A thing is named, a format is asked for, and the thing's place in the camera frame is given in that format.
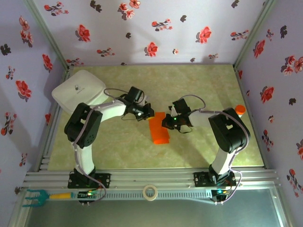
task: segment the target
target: orange object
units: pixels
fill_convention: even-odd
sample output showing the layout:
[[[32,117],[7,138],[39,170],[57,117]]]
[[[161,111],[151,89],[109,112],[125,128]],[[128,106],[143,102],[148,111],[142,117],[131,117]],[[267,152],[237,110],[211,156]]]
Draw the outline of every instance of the orange object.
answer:
[[[245,106],[243,105],[237,105],[235,108],[235,111],[237,113],[237,115],[243,115],[246,111]]]
[[[151,137],[154,144],[169,143],[169,132],[162,127],[162,120],[165,118],[164,112],[156,112],[155,117],[149,121]]]

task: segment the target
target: metal extrusion bar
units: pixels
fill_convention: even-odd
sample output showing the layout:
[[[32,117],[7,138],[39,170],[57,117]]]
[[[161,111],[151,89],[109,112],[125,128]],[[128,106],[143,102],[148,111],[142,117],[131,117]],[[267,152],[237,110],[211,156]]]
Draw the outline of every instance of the metal extrusion bar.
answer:
[[[237,168],[242,171],[243,178],[239,190],[272,188],[279,185],[275,170],[264,168]],[[109,191],[142,190],[144,186],[153,184],[158,190],[199,190],[218,189],[222,187],[195,188],[193,173],[207,169],[143,169],[143,170],[105,170],[97,173],[110,173]],[[70,190],[67,188],[69,172],[28,172],[22,187],[45,190]]]

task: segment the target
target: mounting plate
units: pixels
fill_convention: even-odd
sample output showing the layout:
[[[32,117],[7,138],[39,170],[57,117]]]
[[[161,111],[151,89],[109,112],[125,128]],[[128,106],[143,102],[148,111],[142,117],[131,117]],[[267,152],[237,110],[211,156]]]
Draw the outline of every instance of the mounting plate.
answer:
[[[226,180],[221,184],[215,185],[213,182],[210,181],[208,172],[194,173],[195,187],[213,187],[213,186],[228,187],[228,186],[236,186],[236,184],[237,184],[237,182],[235,180],[235,174],[233,172],[230,172],[230,174],[226,178]]]
[[[109,188],[111,174],[94,174],[94,179],[101,181],[106,188]],[[70,173],[68,188],[98,188],[99,184],[94,181],[89,181],[89,184],[84,183],[74,172]]]

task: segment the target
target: glass panel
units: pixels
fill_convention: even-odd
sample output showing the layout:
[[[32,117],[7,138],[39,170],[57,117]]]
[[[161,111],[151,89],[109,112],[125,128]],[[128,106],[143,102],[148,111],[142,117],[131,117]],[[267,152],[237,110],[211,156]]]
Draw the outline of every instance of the glass panel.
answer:
[[[269,190],[238,191],[221,205],[196,201],[49,201],[32,208],[28,227],[278,227]]]

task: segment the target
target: orange block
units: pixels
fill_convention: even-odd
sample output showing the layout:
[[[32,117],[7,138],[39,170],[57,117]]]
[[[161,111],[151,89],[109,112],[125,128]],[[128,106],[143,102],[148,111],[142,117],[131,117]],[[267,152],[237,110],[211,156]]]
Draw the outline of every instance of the orange block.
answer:
[[[151,137],[154,144],[169,143],[169,132],[162,127],[162,120],[165,118],[164,112],[156,112],[155,117],[149,121]]]

